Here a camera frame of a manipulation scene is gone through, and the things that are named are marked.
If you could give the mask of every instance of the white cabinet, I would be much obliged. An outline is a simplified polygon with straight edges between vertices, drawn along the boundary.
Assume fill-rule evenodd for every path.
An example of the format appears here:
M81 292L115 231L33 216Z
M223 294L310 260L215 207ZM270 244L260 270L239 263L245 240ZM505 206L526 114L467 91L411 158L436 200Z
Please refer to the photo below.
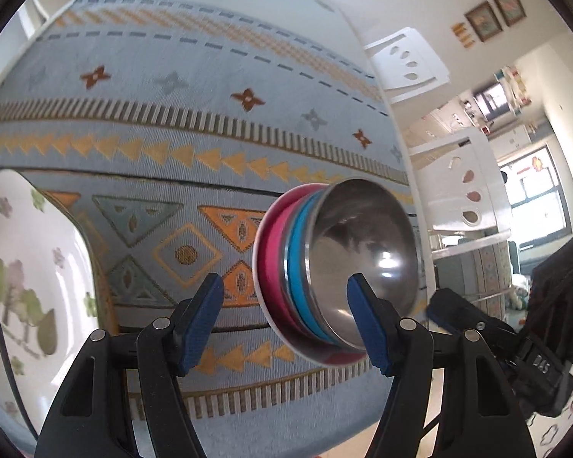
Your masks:
M492 148L497 160L503 159L527 145L530 145L530 137L524 125L515 127L490 141L490 148Z

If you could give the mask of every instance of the window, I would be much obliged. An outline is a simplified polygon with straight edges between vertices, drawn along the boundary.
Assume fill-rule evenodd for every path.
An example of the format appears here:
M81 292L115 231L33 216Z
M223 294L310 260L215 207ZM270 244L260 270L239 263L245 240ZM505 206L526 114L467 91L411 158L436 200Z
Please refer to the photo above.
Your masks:
M571 232L565 195L547 147L501 167L513 214L511 238L520 249L553 241Z
M500 82L495 82L483 90L474 93L474 98L488 121L510 111L505 90Z

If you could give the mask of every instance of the table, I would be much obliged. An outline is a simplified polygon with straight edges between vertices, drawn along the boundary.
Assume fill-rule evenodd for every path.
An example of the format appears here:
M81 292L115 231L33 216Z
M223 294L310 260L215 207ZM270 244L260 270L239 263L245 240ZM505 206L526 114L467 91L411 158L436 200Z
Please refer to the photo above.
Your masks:
M206 273L223 276L208 347L180 381L210 457L313 456L384 408L390 380L369 360L325 369L282 344L251 273L279 194L352 176L395 194L430 256L410 160L368 67L325 0L75 0L0 87L0 167L74 215L123 330L169 315ZM129 374L150 457L137 383Z

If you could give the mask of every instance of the white ceramic plate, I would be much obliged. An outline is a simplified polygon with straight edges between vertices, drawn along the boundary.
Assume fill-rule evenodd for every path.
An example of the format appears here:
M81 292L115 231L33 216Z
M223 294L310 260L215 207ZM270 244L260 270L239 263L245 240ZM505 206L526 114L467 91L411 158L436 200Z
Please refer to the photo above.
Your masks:
M0 320L21 399L40 433L75 356L98 328L98 313L83 236L12 170L0 172ZM21 423L4 378L0 363L0 406Z

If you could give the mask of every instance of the black cable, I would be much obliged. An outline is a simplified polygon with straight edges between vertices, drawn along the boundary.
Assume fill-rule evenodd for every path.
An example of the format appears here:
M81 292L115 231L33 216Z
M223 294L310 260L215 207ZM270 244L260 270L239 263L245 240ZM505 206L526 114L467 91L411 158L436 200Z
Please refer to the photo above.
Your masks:
M8 379L8 384L11 387L11 391L13 391L13 397L15 398L15 402L17 407L19 408L19 413L21 413L21 417L26 422L28 429L34 439L38 440L38 433L36 429L32 425L32 421L28 416L28 412L23 405L23 400L21 399L21 395L19 393L19 388L17 387L17 382L15 381L15 374L13 373L13 368L11 367L11 361L8 357L8 350L6 349L6 344L4 342L4 334L2 333L2 324L0 323L0 357L2 359L2 364L4 365L4 372L6 373L6 378Z

